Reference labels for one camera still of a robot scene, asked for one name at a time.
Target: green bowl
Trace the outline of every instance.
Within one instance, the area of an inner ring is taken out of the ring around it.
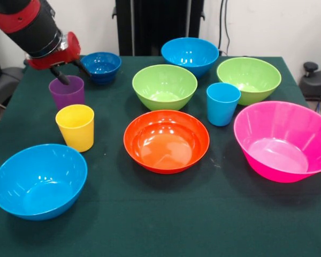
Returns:
[[[151,111],[179,110],[197,89],[197,80],[188,70],[159,64],[140,70],[132,80],[140,101]]]
[[[233,84],[241,91],[238,104],[250,105],[267,98],[279,86],[282,77],[270,63],[236,57],[222,62],[217,68],[221,82]]]

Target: bowl rim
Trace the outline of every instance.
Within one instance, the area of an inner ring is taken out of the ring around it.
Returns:
[[[195,87],[194,87],[194,89],[192,90],[192,92],[191,92],[190,94],[188,94],[188,95],[180,98],[180,99],[172,100],[172,101],[152,100],[152,99],[150,99],[150,98],[148,98],[148,97],[145,97],[145,96],[141,95],[141,94],[135,89],[135,86],[134,86],[135,77],[136,77],[139,73],[141,73],[142,71],[145,71],[145,70],[147,70],[147,69],[152,69],[153,67],[160,67],[160,66],[163,66],[163,67],[164,67],[164,66],[170,66],[171,68],[180,69],[180,70],[185,71],[186,73],[190,74],[190,76],[192,76],[192,78],[195,79]],[[172,65],[172,64],[156,64],[156,65],[147,66],[147,67],[139,70],[139,71],[133,76],[133,79],[132,79],[132,87],[133,87],[133,90],[136,92],[137,95],[139,95],[139,96],[141,96],[142,98],[145,98],[145,99],[147,99],[147,100],[149,100],[149,101],[153,101],[153,102],[156,102],[156,103],[176,103],[176,102],[183,101],[184,99],[192,96],[192,95],[195,93],[195,91],[197,90],[197,78],[196,78],[195,75],[193,75],[190,71],[188,71],[187,69],[185,69],[185,68],[183,68],[183,67],[180,67],[180,66],[177,66],[177,65]]]
[[[309,111],[309,112],[313,113],[313,114],[315,115],[315,117],[317,117],[318,119],[321,119],[321,115],[320,115],[320,114],[314,112],[313,110],[311,110],[311,109],[309,109],[309,108],[307,108],[307,107],[304,107],[304,106],[302,106],[302,105],[299,105],[299,104],[296,104],[296,103],[292,103],[292,102],[285,102],[285,101],[264,101],[264,102],[254,103],[254,104],[251,104],[251,105],[245,107],[244,109],[242,109],[242,110],[238,113],[238,115],[236,116],[236,118],[235,118],[235,120],[234,120],[234,125],[233,125],[234,137],[236,138],[236,140],[237,140],[239,146],[241,147],[241,149],[242,149],[243,151],[245,151],[249,156],[251,156],[251,157],[252,157],[253,159],[255,159],[256,161],[258,161],[257,158],[253,157],[252,154],[250,154],[250,153],[248,152],[248,150],[247,150],[247,149],[243,146],[243,144],[240,142],[240,139],[238,138],[237,133],[236,133],[236,124],[237,124],[237,122],[238,122],[241,114],[244,113],[244,112],[246,112],[248,109],[252,109],[252,108],[254,108],[254,107],[257,107],[258,105],[267,105],[267,104],[276,104],[276,103],[291,105],[291,106],[294,106],[294,107],[296,107],[296,108],[300,108],[300,109],[303,109],[303,110],[305,110],[305,111]],[[276,170],[281,171],[281,172],[284,172],[284,173],[288,173],[288,174],[295,174],[295,175],[308,175],[308,174],[316,174],[316,173],[321,172],[321,169],[316,170],[316,171],[309,171],[309,172],[305,172],[305,173],[292,173],[292,172],[289,172],[289,171],[287,171],[287,170],[279,170],[279,169],[276,169]]]
[[[127,131],[129,130],[129,128],[135,123],[137,122],[137,120],[140,118],[140,117],[144,117],[144,116],[149,116],[151,114],[154,114],[155,113],[161,113],[161,112],[170,112],[170,113],[173,113],[173,114],[177,114],[177,115],[182,115],[182,116],[186,116],[188,118],[192,118],[194,119],[196,122],[199,123],[199,125],[204,128],[204,131],[205,131],[205,135],[207,136],[207,139],[208,139],[208,143],[207,145],[205,146],[204,150],[201,152],[201,154],[193,161],[187,163],[186,165],[184,166],[181,166],[181,167],[177,167],[177,168],[174,168],[174,169],[157,169],[155,167],[152,167],[152,166],[149,166],[149,165],[146,165],[142,162],[140,162],[139,160],[137,160],[136,158],[134,158],[134,156],[132,156],[130,154],[130,152],[127,150],[127,141],[126,141],[126,133]],[[143,166],[143,167],[147,167],[149,169],[157,169],[157,170],[166,170],[166,171],[177,171],[179,169],[187,169],[189,167],[191,167],[192,165],[194,165],[195,163],[197,163],[200,159],[202,159],[202,157],[207,153],[208,149],[209,149],[209,144],[210,144],[210,136],[209,136],[209,132],[207,130],[207,128],[204,126],[204,124],[197,118],[195,118],[194,116],[190,115],[190,114],[187,114],[186,112],[182,112],[182,111],[175,111],[175,110],[157,110],[157,111],[149,111],[149,112],[146,112],[145,114],[142,114],[142,115],[139,115],[138,117],[136,117],[135,119],[133,119],[133,121],[131,121],[129,123],[129,125],[126,127],[125,129],[125,132],[124,132],[124,137],[123,137],[123,141],[124,141],[124,147],[125,147],[125,151],[127,151],[128,155],[136,162],[138,163],[139,165]]]
[[[166,47],[168,44],[170,44],[170,43],[172,43],[172,42],[174,42],[174,41],[181,41],[181,40],[186,40],[186,39],[191,39],[191,40],[202,41],[202,42],[208,43],[209,45],[211,45],[211,46],[213,46],[213,47],[215,48],[215,50],[216,50],[216,52],[217,52],[217,56],[214,58],[213,61],[208,62],[208,63],[206,63],[206,64],[202,64],[202,65],[176,64],[176,63],[170,61],[168,58],[165,58],[164,53],[163,53],[164,47]],[[176,39],[169,40],[169,41],[167,41],[167,42],[162,46],[162,48],[160,49],[160,53],[162,54],[163,58],[164,58],[167,62],[171,63],[172,65],[181,66],[181,67],[185,67],[185,68],[197,68],[197,67],[204,67],[204,66],[207,66],[207,65],[211,65],[211,64],[213,64],[214,62],[216,62],[216,60],[217,60],[217,59],[219,58],[219,56],[220,56],[220,54],[219,54],[219,49],[218,49],[213,43],[211,43],[211,42],[209,42],[208,40],[205,40],[205,39],[199,39],[199,38],[197,38],[197,37],[178,37],[178,38],[176,38]]]
[[[44,215],[44,214],[50,213],[50,212],[52,212],[52,211],[54,211],[54,210],[56,210],[56,209],[59,209],[59,208],[65,206],[65,205],[68,204],[76,195],[78,195],[78,194],[81,192],[81,190],[83,189],[83,187],[84,187],[84,185],[85,185],[85,183],[86,183],[86,181],[87,181],[88,165],[87,165],[87,162],[86,162],[85,158],[84,158],[78,151],[76,151],[74,148],[69,147],[69,146],[66,146],[66,145],[61,145],[61,144],[57,144],[57,143],[45,143],[45,144],[35,145],[35,146],[31,146],[31,147],[25,148],[25,149],[23,149],[23,150],[15,153],[15,154],[13,154],[13,155],[12,155],[11,157],[9,157],[3,164],[1,164],[0,170],[1,170],[1,169],[3,168],[3,166],[4,166],[5,164],[7,164],[7,162],[10,161],[12,158],[14,158],[14,157],[16,157],[16,156],[18,156],[18,155],[20,155],[20,154],[22,154],[22,153],[24,153],[24,152],[30,151],[30,150],[32,150],[32,149],[34,149],[34,148],[49,147],[49,146],[57,146],[57,147],[62,147],[62,148],[70,149],[71,151],[75,152],[75,153],[77,154],[77,156],[79,156],[80,159],[83,161],[83,163],[84,163],[84,165],[85,165],[85,178],[84,178],[82,184],[79,186],[78,190],[72,194],[71,198],[69,198],[66,203],[64,203],[64,204],[62,204],[62,205],[59,205],[59,206],[57,206],[57,207],[55,207],[55,208],[53,208],[53,209],[51,209],[51,210],[43,211],[43,212],[41,212],[41,213],[35,213],[35,214],[18,213],[18,212],[15,212],[15,211],[10,211],[10,210],[8,210],[8,209],[5,208],[4,206],[2,206],[1,203],[0,203],[0,208],[2,208],[4,211],[6,211],[6,212],[8,212],[8,213],[10,213],[10,214],[12,214],[12,215],[20,216],[20,217],[36,217],[36,216],[40,216],[40,215]]]
[[[115,67],[113,70],[109,71],[109,72],[99,72],[99,73],[92,73],[89,71],[90,74],[100,74],[100,75],[104,75],[104,74],[109,74],[111,72],[115,72],[117,71],[120,67],[121,67],[121,64],[122,64],[122,60],[121,60],[121,57],[112,53],[112,52],[92,52],[90,53],[89,55],[85,55],[81,58],[81,63],[86,67],[86,65],[83,63],[83,60],[86,60],[87,57],[90,57],[92,55],[95,55],[95,54],[109,54],[109,55],[113,55],[113,56],[116,56],[119,58],[119,64],[117,65],[117,67]]]
[[[273,66],[271,63],[268,63],[268,62],[266,62],[266,61],[264,61],[264,60],[261,60],[261,59],[258,59],[258,58],[254,58],[254,57],[231,57],[231,58],[229,58],[229,59],[224,60],[223,62],[221,62],[221,63],[218,65],[217,69],[216,69],[216,75],[217,75],[219,81],[224,82],[224,83],[230,83],[230,82],[228,82],[228,81],[223,81],[223,80],[221,80],[221,78],[219,77],[219,69],[220,69],[220,67],[221,67],[223,64],[225,64],[226,62],[231,62],[231,61],[233,61],[233,60],[235,60],[235,59],[248,59],[248,60],[251,59],[251,60],[255,60],[255,61],[260,62],[260,63],[264,63],[264,64],[272,67],[272,68],[276,71],[276,73],[279,74],[279,82],[278,82],[276,85],[274,85],[273,87],[271,87],[270,89],[263,90],[263,91],[256,91],[256,92],[251,92],[251,91],[239,89],[241,92],[254,93],[254,94],[257,94],[257,93],[267,93],[267,92],[270,92],[270,91],[276,89],[276,88],[281,84],[281,82],[282,82],[282,75],[281,75],[281,73],[279,72],[279,70],[278,70],[275,66]]]

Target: white wall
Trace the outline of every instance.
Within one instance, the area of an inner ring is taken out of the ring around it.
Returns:
[[[200,37],[218,45],[220,0],[205,0]],[[282,56],[296,81],[302,64],[321,68],[321,0],[229,0],[231,56]],[[223,34],[222,50],[227,37]]]
[[[111,19],[115,0],[49,0],[56,23],[73,31],[82,53],[119,52],[116,17]],[[206,21],[200,37],[218,44],[220,0],[205,0]],[[229,54],[233,56],[283,56],[296,81],[305,61],[321,68],[321,0],[229,0]],[[225,50],[223,36],[222,49]],[[22,65],[24,53],[0,31],[2,67]]]
[[[63,31],[73,31],[81,53],[109,51],[119,54],[117,18],[111,14],[115,0],[48,0],[56,11],[56,24]],[[23,66],[24,52],[0,31],[0,65]]]

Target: pink bowl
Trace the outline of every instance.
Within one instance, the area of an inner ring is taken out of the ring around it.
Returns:
[[[250,166],[281,183],[321,172],[321,116],[288,102],[268,101],[244,108],[234,135]]]

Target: orange bowl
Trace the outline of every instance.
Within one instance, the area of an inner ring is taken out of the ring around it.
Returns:
[[[159,110],[143,114],[128,125],[124,146],[144,168],[174,174],[203,157],[209,147],[209,134],[205,126],[189,114]]]

